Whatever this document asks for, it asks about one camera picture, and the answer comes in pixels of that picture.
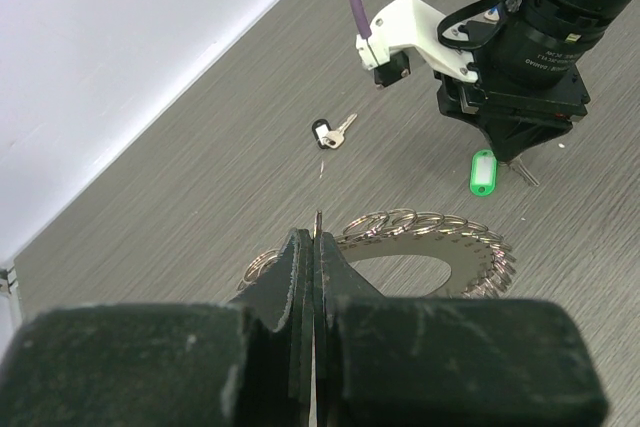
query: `green key tag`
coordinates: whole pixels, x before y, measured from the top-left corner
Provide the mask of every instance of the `green key tag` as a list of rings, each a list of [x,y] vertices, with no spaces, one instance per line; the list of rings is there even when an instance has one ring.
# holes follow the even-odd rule
[[[481,150],[471,161],[471,192],[480,197],[489,195],[496,188],[498,162],[490,150]]]

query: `silver key blade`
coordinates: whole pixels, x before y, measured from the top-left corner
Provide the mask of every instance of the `silver key blade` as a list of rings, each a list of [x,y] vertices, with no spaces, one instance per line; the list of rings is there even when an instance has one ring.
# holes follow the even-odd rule
[[[522,162],[521,157],[516,157],[507,164],[511,170],[524,179],[524,181],[531,187],[540,187],[540,182],[534,177],[534,175],[527,169]]]
[[[313,238],[318,239],[322,234],[322,211],[316,211],[315,222],[313,223]]]
[[[351,126],[351,124],[353,124],[353,122],[358,118],[358,114],[351,114],[349,117],[347,117],[347,120],[345,120],[340,127],[338,127],[336,130],[338,132],[340,132],[342,135],[344,135],[345,131]]]

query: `white wall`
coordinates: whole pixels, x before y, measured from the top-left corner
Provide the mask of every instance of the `white wall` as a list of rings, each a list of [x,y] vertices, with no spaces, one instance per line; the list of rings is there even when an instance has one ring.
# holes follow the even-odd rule
[[[277,0],[0,0],[0,263]]]

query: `metal bracket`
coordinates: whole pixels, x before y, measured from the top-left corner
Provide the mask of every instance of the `metal bracket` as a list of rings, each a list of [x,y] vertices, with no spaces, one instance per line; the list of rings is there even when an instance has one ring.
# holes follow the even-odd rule
[[[372,35],[356,38],[356,49],[362,64],[373,70],[388,63],[400,51],[415,49],[431,68],[461,82],[475,83],[478,74],[469,69],[473,62],[470,52],[462,52],[438,42],[438,24],[445,15],[421,0],[394,0],[371,22]],[[467,40],[457,24],[448,36]]]
[[[0,322],[0,357],[13,333],[22,325],[23,314],[20,304],[20,291],[18,289],[18,277],[13,263],[0,266],[0,318],[9,319],[9,322]]]

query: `white 3d-printed bracket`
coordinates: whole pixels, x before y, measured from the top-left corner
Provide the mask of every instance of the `white 3d-printed bracket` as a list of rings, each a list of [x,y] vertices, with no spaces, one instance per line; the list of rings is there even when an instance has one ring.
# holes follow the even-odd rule
[[[473,62],[470,52],[445,47],[438,42],[438,24],[445,15],[421,0],[394,0],[371,22],[372,35],[363,39],[358,35],[356,48],[367,70],[373,70],[391,60],[391,55],[415,49],[437,72],[462,82],[475,83],[478,74],[468,69]],[[445,33],[456,40],[468,40],[455,25]]]

